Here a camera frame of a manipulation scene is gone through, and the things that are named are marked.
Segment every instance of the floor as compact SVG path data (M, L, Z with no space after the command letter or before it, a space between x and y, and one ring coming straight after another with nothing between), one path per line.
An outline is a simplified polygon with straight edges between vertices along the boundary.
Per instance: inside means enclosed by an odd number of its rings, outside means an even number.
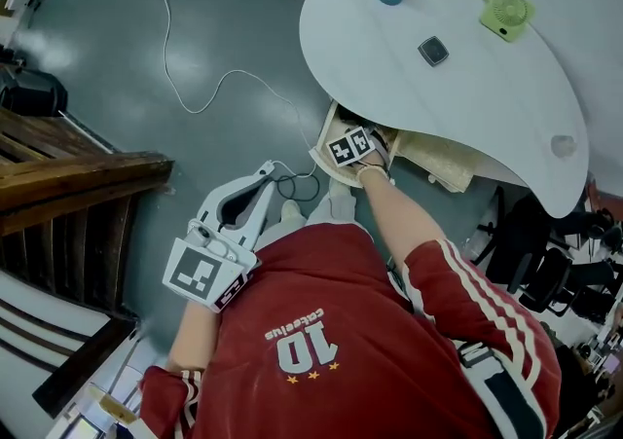
M329 98L299 45L303 0L168 1L168 66L189 107L203 106L225 72L243 68L292 100L307 137L316 140ZM186 113L163 71L165 30L163 0L45 0L13 43L31 66L58 77L69 92L68 111L88 128L123 151L155 150L176 160L171 191L148 195L139 206L126 282L128 306L162 348L174 337L184 301L161 277L173 239L185 235L205 195L267 159L296 171L312 167L292 107L251 78L228 77L208 110ZM472 235L495 190L493 181L474 179L465 194L452 195L400 162L393 175L459 244ZM318 177L324 193L327 178L320 170ZM304 197L312 183L297 190ZM357 218L386 254L367 202L357 197ZM271 220L281 202L275 200ZM313 205L303 204L303 212Z

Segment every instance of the green fan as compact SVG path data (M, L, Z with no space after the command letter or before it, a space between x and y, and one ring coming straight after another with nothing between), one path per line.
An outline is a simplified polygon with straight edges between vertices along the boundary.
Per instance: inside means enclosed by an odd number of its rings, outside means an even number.
M527 0L485 1L480 23L508 42L515 41L534 16L534 6Z

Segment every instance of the white cable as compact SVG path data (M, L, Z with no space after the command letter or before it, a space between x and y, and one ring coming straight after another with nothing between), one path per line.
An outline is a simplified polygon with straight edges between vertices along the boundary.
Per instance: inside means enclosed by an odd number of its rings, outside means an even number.
M315 173L315 170L318 167L318 164L313 163L313 169L311 170L311 172L309 172L308 174L297 174L296 172L294 172L290 167L288 167L285 163L283 163L282 161L273 161L273 164L279 164L279 165L283 165L283 167L285 168L285 170L287 170L290 174L292 174L293 176L296 176L297 178L309 178L312 174Z
M283 96L278 94L275 90L273 90L273 88L271 88L266 81L264 81L263 79L259 78L255 74L251 74L250 72L247 72L246 70L235 69L235 70L230 70L229 72L227 72L225 75L223 75L223 77L216 84L216 88L214 89L214 93L212 94L210 99L207 101L207 103L201 109L199 109L199 110L191 110L191 109L189 109L186 106L186 104L184 103L184 101L182 100L182 97L181 97L179 91L177 90L177 87L173 83L173 80L171 79L171 76L168 73L168 66L166 64L166 44L168 43L168 36L170 34L170 31L171 31L171 9L168 6L168 1L166 1L166 0L165 0L165 6L166 6L167 23L166 23L165 43L163 45L163 65L165 66L166 77L168 78L168 81L171 84L171 87L173 88L173 91L175 91L175 96L177 96L177 99L179 100L180 105L182 107L184 107L184 110L186 110L189 114L200 114L201 112L203 112L207 107L209 107L212 104L212 101L214 101L214 98L218 94L218 92L219 92L219 90L221 88L221 85L223 84L223 81L225 80L225 78L227 76L229 76L230 74L234 74L236 72L238 72L240 74L246 74L247 76L252 77L253 79L257 79L260 83L262 83L264 86L266 86L266 88L268 88L268 90L272 94L274 94L277 98L279 98L281 101L284 101L285 103L287 103L288 105L290 105L290 106L292 106L294 108L294 111L296 112L297 122L298 122L298 125L299 125L299 131L301 132L301 135L303 136L303 139L305 140L305 144L307 145L308 149L309 150L312 149L312 146L310 145L307 137L305 136L305 132L303 131L303 122L301 121L301 113L299 112L299 109L297 108L297 106L294 103L292 103L289 99L284 98ZM280 163L280 164L282 164L288 171L290 171L292 173L292 175L296 175L296 173L294 171L292 171L292 169L290 169L286 164L284 164L284 163ZM307 176L299 176L299 177L309 177L309 175L311 175L312 173L313 173L313 171L310 174L308 174Z

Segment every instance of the black chair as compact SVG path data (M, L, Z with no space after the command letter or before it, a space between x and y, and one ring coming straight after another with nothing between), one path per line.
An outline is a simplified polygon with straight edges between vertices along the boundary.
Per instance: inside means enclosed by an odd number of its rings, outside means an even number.
M564 218L553 221L554 230L558 234L562 236L579 234L585 238L603 238L613 224L614 218L607 209L586 212L580 208Z
M570 290L579 290L590 285L610 286L615 281L614 268L607 261L571 266L568 285Z
M538 201L525 197L503 217L503 191L496 191L498 199L498 222L480 230L493 234L483 252L473 261L480 264L492 251L494 255L487 266L487 278L493 283L509 285L515 293L520 284L526 283L536 273L545 253L551 232L551 218Z
M565 290L571 270L571 260L561 250L550 248L543 258L536 275L523 289L524 294L519 302L527 309L535 312L549 310L557 316L564 315L579 295L580 289L572 294L571 300L562 310L554 310L550 303Z

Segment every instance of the tabletop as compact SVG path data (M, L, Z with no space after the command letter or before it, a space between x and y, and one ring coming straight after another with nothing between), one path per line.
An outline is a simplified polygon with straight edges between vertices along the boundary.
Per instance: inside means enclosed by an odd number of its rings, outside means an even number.
M567 76L530 26L514 43L479 22L483 0L306 0L301 46L316 81L352 112L452 139L499 161L554 217L577 203L588 170L586 126ZM418 46L437 36L435 67ZM571 136L558 157L552 137Z

